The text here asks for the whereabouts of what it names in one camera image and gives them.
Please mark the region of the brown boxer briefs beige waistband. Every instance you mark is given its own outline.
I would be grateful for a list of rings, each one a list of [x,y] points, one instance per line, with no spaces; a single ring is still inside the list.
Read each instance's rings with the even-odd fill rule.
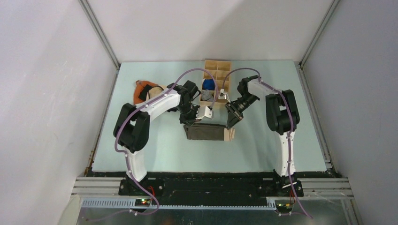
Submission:
[[[183,125],[188,140],[195,141],[231,141],[235,137],[234,128],[226,128],[221,124],[196,123]]]

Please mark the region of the wooden compartment organizer box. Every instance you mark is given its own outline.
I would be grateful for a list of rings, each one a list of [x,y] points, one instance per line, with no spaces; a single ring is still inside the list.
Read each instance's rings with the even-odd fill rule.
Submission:
[[[224,60],[205,60],[204,64],[204,69],[207,70],[215,79],[215,88],[218,89],[224,89],[227,93],[230,90],[230,78],[227,78],[227,74],[231,71],[231,61],[224,61]],[[203,72],[203,76],[201,78],[201,85],[200,87],[200,92],[203,90],[202,89],[202,82],[204,79],[212,79],[212,77],[206,73]],[[199,104],[201,106],[210,106],[212,102],[205,102],[199,100]]]

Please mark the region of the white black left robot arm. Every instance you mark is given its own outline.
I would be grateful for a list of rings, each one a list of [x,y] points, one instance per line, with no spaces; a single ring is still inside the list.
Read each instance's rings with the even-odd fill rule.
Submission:
[[[132,105],[126,103],[119,113],[113,135],[116,145],[122,146],[127,161],[127,175],[132,182],[130,189],[137,195],[148,191],[143,148],[149,140],[150,123],[164,112],[179,112],[180,124],[191,126],[200,121],[199,106],[192,101],[199,89],[194,82],[184,85],[170,84],[156,88],[157,93],[148,93],[146,101]]]

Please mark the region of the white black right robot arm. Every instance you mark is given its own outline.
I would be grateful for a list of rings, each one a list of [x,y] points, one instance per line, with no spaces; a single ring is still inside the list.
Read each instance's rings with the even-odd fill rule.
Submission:
[[[279,196],[287,195],[297,179],[294,165],[293,141],[300,115],[292,90],[278,90],[257,76],[243,78],[237,87],[241,95],[225,104],[227,128],[232,128],[243,118],[243,112],[258,100],[265,102],[265,116],[269,129],[276,136],[276,166],[273,190]]]

